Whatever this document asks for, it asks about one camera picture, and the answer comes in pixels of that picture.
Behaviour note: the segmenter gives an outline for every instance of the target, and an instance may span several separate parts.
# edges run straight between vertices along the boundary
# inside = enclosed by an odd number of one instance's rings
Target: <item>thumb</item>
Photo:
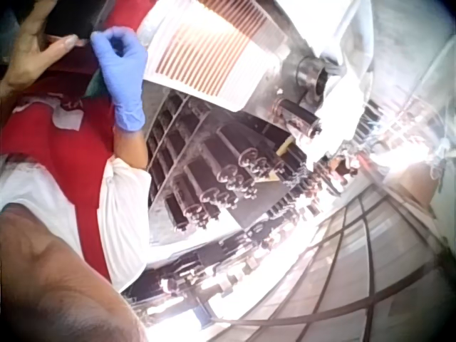
[[[43,70],[52,66],[56,61],[64,57],[68,52],[73,50],[76,42],[78,41],[77,35],[71,35],[59,39],[52,43],[45,51],[40,53],[38,63]]]
[[[103,65],[103,62],[109,58],[117,57],[111,42],[103,32],[93,32],[90,40],[92,41],[93,51],[100,64]]]

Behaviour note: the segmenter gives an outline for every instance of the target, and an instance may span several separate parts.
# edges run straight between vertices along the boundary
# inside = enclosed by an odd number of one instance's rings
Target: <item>shirt sleeve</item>
[[[98,224],[113,286],[125,290],[144,271],[150,228],[147,200],[151,176],[119,158],[106,163]]]

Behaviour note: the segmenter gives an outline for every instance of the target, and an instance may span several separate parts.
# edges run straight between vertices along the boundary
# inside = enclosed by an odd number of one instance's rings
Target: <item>white shirt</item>
[[[39,164],[5,164],[5,159],[0,156],[0,211],[8,203],[22,204],[83,257],[75,207],[52,175]],[[98,226],[110,278],[119,292],[141,275],[147,262],[150,181],[146,171],[133,169],[121,159],[106,163]]]

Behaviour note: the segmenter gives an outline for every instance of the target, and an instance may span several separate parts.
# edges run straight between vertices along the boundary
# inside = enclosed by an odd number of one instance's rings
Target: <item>blue latex glove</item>
[[[145,124],[141,93],[147,51],[136,33],[127,27],[94,32],[90,39],[113,97],[117,125],[128,132],[141,130]]]

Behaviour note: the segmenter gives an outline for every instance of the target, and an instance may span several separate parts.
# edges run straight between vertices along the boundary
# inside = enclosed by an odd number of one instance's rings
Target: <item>skin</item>
[[[1,124],[7,122],[22,92],[74,47],[75,36],[46,49],[40,44],[46,17],[56,2],[38,0],[21,26],[11,63],[0,82]],[[114,133],[115,155],[131,167],[145,169],[143,134],[118,128]],[[72,327],[84,334],[90,330],[85,327],[93,324],[108,327],[115,336],[128,336],[124,341],[146,341],[143,326],[123,298],[23,206],[10,204],[0,214],[0,258],[2,318],[25,341],[71,341],[65,333]],[[49,311],[59,314],[43,315]],[[114,339],[85,336],[74,341]]]
[[[13,204],[0,215],[0,243],[2,316],[25,341],[62,341],[64,318],[82,331],[97,322],[146,341],[122,296],[25,207]],[[49,310],[61,314],[45,317]]]
[[[63,37],[43,47],[43,27],[57,0],[39,0],[22,23],[11,62],[0,81],[0,129],[11,116],[16,101],[50,66],[73,50],[75,35]],[[114,155],[133,168],[145,170],[148,163],[146,142],[142,132],[124,132],[114,127]]]

